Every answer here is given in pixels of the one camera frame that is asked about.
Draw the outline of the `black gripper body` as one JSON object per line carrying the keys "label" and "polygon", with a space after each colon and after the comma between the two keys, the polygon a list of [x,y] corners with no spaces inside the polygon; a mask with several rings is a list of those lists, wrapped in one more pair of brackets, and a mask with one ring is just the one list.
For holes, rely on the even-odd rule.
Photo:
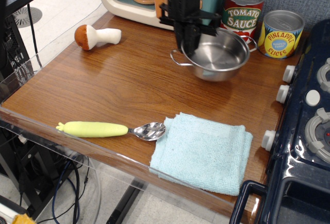
{"label": "black gripper body", "polygon": [[221,16],[203,11],[201,0],[168,0],[160,5],[160,22],[174,28],[175,35],[216,35]]}

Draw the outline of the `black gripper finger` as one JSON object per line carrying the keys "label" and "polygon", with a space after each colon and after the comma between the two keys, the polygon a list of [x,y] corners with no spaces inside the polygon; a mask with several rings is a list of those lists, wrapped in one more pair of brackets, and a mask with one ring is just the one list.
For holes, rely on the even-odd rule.
{"label": "black gripper finger", "polygon": [[197,25],[187,25],[184,28],[184,51],[188,57],[198,48],[201,29]]}
{"label": "black gripper finger", "polygon": [[177,43],[177,48],[181,50],[181,43],[185,35],[185,27],[182,23],[174,23],[174,33]]}

